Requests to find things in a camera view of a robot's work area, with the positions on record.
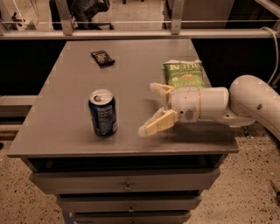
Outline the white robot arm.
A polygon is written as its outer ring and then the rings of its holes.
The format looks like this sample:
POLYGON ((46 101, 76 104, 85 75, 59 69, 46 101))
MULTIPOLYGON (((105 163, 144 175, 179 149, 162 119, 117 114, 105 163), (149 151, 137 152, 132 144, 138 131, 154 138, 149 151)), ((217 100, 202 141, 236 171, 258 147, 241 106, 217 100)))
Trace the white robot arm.
POLYGON ((151 83, 150 90, 164 106, 139 128, 141 137, 168 130, 175 123, 213 121, 234 126, 258 122, 280 139, 280 95, 255 76, 240 76, 230 88, 174 88, 151 83))

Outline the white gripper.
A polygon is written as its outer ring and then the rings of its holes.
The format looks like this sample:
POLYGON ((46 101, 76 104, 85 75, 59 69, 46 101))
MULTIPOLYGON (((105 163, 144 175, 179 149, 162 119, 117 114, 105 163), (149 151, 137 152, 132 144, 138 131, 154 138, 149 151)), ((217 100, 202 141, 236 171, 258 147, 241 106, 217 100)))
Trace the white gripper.
POLYGON ((198 120, 218 121, 228 110, 229 93, 224 87, 174 87, 151 83, 150 91, 171 109, 160 108, 138 129, 140 137, 148 137, 173 127, 177 121, 196 123, 198 120))

